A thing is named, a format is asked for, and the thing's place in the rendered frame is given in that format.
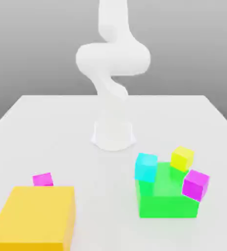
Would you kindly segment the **small cyan cube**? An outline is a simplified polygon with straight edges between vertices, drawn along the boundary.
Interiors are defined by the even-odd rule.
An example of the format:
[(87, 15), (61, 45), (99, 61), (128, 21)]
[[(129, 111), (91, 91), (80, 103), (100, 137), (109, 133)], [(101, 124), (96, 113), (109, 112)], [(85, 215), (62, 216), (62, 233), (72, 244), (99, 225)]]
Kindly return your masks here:
[(154, 154), (139, 153), (135, 162), (135, 180), (154, 182), (158, 158)]

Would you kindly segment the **small yellow cube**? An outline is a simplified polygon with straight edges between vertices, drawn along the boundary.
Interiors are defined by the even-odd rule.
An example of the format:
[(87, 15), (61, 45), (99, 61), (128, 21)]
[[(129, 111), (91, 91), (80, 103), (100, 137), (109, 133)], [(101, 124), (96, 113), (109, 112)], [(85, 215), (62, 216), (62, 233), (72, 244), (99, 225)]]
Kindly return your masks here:
[(171, 154), (171, 167), (186, 172), (193, 164), (194, 151), (183, 146), (177, 147)]

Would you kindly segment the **small magenta cube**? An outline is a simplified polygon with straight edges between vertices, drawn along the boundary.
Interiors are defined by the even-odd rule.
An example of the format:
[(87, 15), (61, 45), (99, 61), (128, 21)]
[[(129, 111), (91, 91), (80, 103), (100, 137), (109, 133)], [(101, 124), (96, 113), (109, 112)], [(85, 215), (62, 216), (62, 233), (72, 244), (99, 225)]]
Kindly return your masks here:
[(32, 180), (34, 186), (53, 186), (51, 173), (34, 175)]
[(190, 170), (183, 180), (182, 194), (201, 202), (207, 192), (209, 180), (209, 175)]

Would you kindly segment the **large green box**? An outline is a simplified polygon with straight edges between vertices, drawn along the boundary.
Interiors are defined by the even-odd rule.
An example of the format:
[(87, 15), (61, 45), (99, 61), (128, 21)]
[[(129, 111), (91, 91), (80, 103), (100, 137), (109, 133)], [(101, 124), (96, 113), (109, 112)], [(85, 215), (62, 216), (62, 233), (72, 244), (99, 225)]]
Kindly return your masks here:
[(136, 196), (141, 218), (195, 218), (200, 202), (182, 194), (188, 173), (159, 162), (155, 181), (136, 181)]

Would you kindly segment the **large orange box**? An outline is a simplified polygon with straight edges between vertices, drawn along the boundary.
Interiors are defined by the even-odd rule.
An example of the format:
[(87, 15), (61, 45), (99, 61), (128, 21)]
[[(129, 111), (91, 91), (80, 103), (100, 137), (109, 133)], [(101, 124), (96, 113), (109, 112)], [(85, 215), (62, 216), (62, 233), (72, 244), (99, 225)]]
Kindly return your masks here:
[(16, 186), (0, 212), (0, 251), (71, 251), (72, 186)]

